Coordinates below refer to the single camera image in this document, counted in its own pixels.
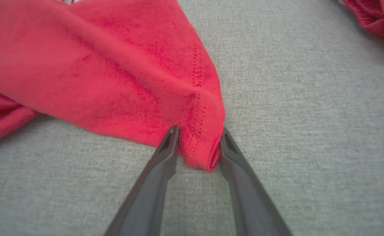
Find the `red garment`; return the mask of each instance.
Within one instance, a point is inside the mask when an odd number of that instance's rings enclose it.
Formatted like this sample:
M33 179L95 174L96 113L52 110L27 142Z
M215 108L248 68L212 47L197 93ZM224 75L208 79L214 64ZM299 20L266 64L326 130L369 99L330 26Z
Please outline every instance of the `red garment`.
M179 125L186 164L219 159L219 78L176 0L0 0L0 138L35 111L153 146Z
M344 0L362 27L384 38L384 0Z

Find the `textured gray surface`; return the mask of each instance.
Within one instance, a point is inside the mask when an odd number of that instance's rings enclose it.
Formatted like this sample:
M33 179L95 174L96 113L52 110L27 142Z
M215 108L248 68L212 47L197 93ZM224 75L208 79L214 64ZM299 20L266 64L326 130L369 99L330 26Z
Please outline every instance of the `textured gray surface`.
M180 5L229 128L296 236L384 235L384 42L334 1ZM41 116L0 142L0 236L100 236L153 148ZM162 235L234 235L219 169L179 161Z

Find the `gray tablecloth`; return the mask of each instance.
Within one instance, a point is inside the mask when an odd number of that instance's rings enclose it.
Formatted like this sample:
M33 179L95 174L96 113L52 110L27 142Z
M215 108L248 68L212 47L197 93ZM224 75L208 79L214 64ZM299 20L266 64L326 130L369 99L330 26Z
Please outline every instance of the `gray tablecloth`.
M226 118L295 236L384 236L384 42L332 0L180 0ZM0 236L101 236L154 149L41 115L0 141ZM180 159L162 235L235 235Z

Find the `red fabric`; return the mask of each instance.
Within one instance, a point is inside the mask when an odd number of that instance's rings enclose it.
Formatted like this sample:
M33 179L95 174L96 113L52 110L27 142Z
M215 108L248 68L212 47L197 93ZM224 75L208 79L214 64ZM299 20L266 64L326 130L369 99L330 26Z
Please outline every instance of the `red fabric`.
M186 164L219 159L219 78L176 0L0 0L0 137L35 111L153 146L179 125Z
M355 13L361 26L384 38L384 0L344 0Z

